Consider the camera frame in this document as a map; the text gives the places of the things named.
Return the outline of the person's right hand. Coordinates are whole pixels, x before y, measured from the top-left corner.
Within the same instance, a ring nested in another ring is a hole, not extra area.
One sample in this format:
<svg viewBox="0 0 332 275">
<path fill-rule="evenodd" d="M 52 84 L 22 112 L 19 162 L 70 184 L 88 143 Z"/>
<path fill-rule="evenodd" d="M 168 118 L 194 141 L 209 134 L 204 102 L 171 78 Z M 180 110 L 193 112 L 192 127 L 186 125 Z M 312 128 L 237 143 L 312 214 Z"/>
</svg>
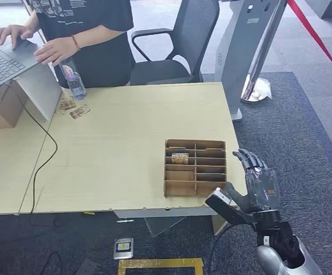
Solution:
<svg viewBox="0 0 332 275">
<path fill-rule="evenodd" d="M 32 38 L 36 31 L 35 27 L 29 25 L 8 25 L 7 27 L 0 28 L 0 45 L 3 45 L 7 37 L 10 36 L 11 40 L 11 48 L 14 50 L 18 40 L 26 40 Z"/>
</svg>

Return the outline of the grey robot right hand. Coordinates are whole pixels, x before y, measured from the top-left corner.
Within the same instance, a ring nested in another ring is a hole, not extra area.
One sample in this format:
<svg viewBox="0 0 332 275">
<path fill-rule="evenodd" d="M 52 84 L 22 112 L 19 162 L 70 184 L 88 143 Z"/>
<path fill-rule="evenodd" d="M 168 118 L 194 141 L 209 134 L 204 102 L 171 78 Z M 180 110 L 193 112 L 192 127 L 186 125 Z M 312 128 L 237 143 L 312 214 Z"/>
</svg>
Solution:
<svg viewBox="0 0 332 275">
<path fill-rule="evenodd" d="M 232 155 L 241 161 L 245 175 L 247 195 L 236 191 L 233 184 L 226 183 L 226 191 L 241 211 L 253 212 L 276 210 L 280 204 L 280 193 L 276 172 L 268 167 L 257 155 L 239 148 Z"/>
</svg>

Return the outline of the person's left hand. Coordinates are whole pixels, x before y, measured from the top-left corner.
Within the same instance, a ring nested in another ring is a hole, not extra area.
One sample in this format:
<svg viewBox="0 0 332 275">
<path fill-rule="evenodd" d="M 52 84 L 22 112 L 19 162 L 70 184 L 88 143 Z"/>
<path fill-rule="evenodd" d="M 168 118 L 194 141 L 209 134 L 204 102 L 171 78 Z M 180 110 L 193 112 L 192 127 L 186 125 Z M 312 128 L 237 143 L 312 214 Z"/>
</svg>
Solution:
<svg viewBox="0 0 332 275">
<path fill-rule="evenodd" d="M 37 62 L 42 64 L 51 63 L 57 66 L 59 63 L 71 57 L 79 50 L 73 38 L 63 37 L 48 41 L 42 48 L 34 52 Z"/>
</svg>

